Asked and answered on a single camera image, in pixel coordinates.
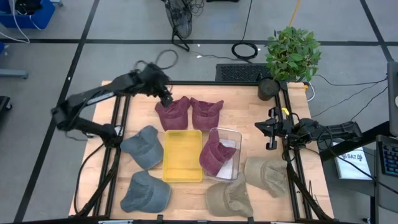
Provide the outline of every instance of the wooden table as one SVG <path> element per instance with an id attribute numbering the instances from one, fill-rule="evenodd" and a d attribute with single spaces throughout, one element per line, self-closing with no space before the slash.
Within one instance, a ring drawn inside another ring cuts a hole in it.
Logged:
<path id="1" fill-rule="evenodd" d="M 261 101 L 257 97 L 256 86 L 198 86 L 198 85 L 174 85 L 172 89 L 173 98 L 180 99 L 182 96 L 195 97 L 198 100 L 216 102 L 224 100 L 221 110 L 219 127 L 234 129 L 242 133 L 241 148 L 241 171 L 243 171 L 246 158 L 251 156 L 266 157 L 269 159 L 280 159 L 282 154 L 282 143 L 278 139 L 278 149 L 267 151 L 265 149 L 268 138 L 254 127 L 254 123 L 268 119 L 267 112 L 275 106 L 275 100 Z M 289 96 L 292 111 L 301 118 L 309 118 L 310 112 L 306 101 L 305 91 L 302 83 L 289 84 Z M 158 138 L 164 144 L 164 130 L 160 124 L 159 117 L 154 110 L 158 98 L 137 95 L 131 98 L 129 114 L 127 117 L 125 138 L 135 135 L 147 125 L 153 125 L 158 131 Z M 93 121 L 103 124 L 110 123 L 113 112 L 114 98 L 103 101 L 96 105 Z M 189 127 L 192 127 L 192 107 L 188 111 Z M 207 141 L 207 133 L 203 133 L 203 145 Z M 86 145 L 84 158 L 101 144 L 100 138 L 90 139 Z M 309 149 L 318 151 L 317 144 L 311 143 Z M 329 216 L 333 216 L 328 189 L 323 175 L 323 168 L 319 155 L 309 150 L 301 150 L 302 164 L 307 181 L 312 182 L 313 194 L 319 205 Z M 103 163 L 104 150 L 95 154 L 87 163 L 81 173 L 80 189 L 78 193 L 79 209 L 87 202 L 98 186 L 98 179 Z M 121 210 L 120 201 L 125 196 L 133 173 L 142 170 L 130 156 L 122 152 L 116 189 L 114 192 L 113 208 L 111 218 L 113 219 L 144 219 L 155 220 L 157 214 L 144 212 L 126 213 Z M 161 179 L 162 163 L 149 170 L 149 174 Z M 205 192 L 208 187 L 216 181 L 204 178 L 201 183 L 177 183 L 170 184 L 172 194 L 167 208 L 161 213 L 164 220 L 224 220 L 245 221 L 243 217 L 214 217 L 206 209 Z M 294 221 L 292 213 L 292 201 L 287 192 L 285 197 L 272 198 L 271 195 L 252 185 L 246 184 L 251 205 L 254 209 L 255 221 Z M 105 190 L 102 199 L 100 214 L 104 213 L 104 201 L 108 196 Z M 305 217 L 301 194 L 297 194 L 300 216 Z"/>

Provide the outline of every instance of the baseball cap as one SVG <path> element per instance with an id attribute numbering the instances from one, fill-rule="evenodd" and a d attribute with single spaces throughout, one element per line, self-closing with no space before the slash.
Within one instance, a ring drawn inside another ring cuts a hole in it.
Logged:
<path id="1" fill-rule="evenodd" d="M 133 137 L 125 139 L 120 148 L 129 153 L 141 168 L 150 169 L 163 159 L 163 147 L 157 133 L 153 126 L 148 125 Z"/>
<path id="2" fill-rule="evenodd" d="M 131 177 L 126 196 L 120 201 L 120 207 L 125 212 L 158 213 L 166 209 L 170 193 L 170 186 L 150 176 L 147 170 L 136 172 Z"/>
<path id="3" fill-rule="evenodd" d="M 201 131 L 209 131 L 218 126 L 220 120 L 220 110 L 223 108 L 224 101 L 208 103 L 191 98 L 192 105 L 192 125 L 193 128 Z"/>
<path id="4" fill-rule="evenodd" d="M 268 190 L 273 197 L 283 196 L 287 190 L 286 166 L 287 162 L 283 160 L 249 157 L 244 167 L 246 182 Z"/>
<path id="5" fill-rule="evenodd" d="M 185 130 L 188 128 L 188 108 L 190 101 L 183 96 L 179 100 L 173 101 L 168 107 L 164 107 L 160 102 L 156 103 L 155 110 L 160 118 L 160 123 L 165 131 Z"/>
<path id="6" fill-rule="evenodd" d="M 218 131 L 212 130 L 200 153 L 199 163 L 207 173 L 217 176 L 223 164 L 230 160 L 235 152 L 235 148 L 226 147 L 220 143 Z"/>
<path id="7" fill-rule="evenodd" d="M 217 217 L 253 216 L 242 173 L 233 182 L 220 182 L 209 187 L 206 191 L 206 204 L 209 212 Z"/>

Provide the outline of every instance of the green leaves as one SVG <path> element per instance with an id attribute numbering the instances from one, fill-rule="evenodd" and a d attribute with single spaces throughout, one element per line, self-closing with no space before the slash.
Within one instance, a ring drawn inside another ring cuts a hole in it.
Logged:
<path id="1" fill-rule="evenodd" d="M 274 41 L 267 45 L 267 68 L 276 80 L 309 81 L 316 74 L 321 52 L 317 50 L 320 44 L 314 39 L 313 32 L 286 27 L 274 32 L 268 40 Z"/>
<path id="2" fill-rule="evenodd" d="M 292 57 L 292 59 L 296 62 L 303 60 L 303 57 L 299 54 L 293 53 L 290 55 Z"/>
<path id="3" fill-rule="evenodd" d="M 292 68 L 297 68 L 298 67 L 298 65 L 296 64 L 296 63 L 294 63 L 294 62 L 289 62 L 288 63 Z"/>

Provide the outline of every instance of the maroon baseball cap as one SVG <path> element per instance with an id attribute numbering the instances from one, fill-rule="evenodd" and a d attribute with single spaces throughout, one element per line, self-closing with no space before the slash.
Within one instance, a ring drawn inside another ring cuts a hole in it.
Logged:
<path id="1" fill-rule="evenodd" d="M 189 107 L 189 99 L 183 96 L 181 99 L 173 101 L 167 108 L 159 102 L 156 104 L 155 110 L 165 131 L 184 130 L 188 128 Z"/>
<path id="2" fill-rule="evenodd" d="M 223 164 L 230 160 L 235 152 L 235 148 L 220 143 L 217 130 L 210 131 L 209 139 L 200 153 L 199 163 L 207 173 L 217 176 Z"/>
<path id="3" fill-rule="evenodd" d="M 191 98 L 193 128 L 202 131 L 216 128 L 220 120 L 220 110 L 223 108 L 223 104 L 223 100 L 217 103 L 208 103 Z"/>

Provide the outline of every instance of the black keyboard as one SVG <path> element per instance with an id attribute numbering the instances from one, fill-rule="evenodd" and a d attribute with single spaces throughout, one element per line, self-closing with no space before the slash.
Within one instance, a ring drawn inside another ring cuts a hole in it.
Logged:
<path id="1" fill-rule="evenodd" d="M 398 176 L 398 145 L 391 146 L 383 144 L 382 153 L 380 153 L 383 168 L 383 174 Z"/>
<path id="2" fill-rule="evenodd" d="M 217 64 L 216 81 L 224 82 L 258 82 L 271 77 L 266 63 L 259 64 Z"/>

